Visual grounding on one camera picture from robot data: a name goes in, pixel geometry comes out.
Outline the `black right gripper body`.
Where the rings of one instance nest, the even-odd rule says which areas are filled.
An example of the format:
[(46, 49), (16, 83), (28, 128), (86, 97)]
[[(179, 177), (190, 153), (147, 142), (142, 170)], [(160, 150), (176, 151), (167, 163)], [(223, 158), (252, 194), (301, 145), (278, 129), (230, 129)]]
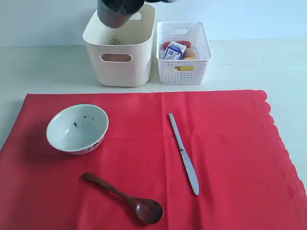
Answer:
[(148, 2), (148, 3), (156, 3), (156, 2), (172, 3), (175, 1), (177, 0), (145, 0), (145, 2)]

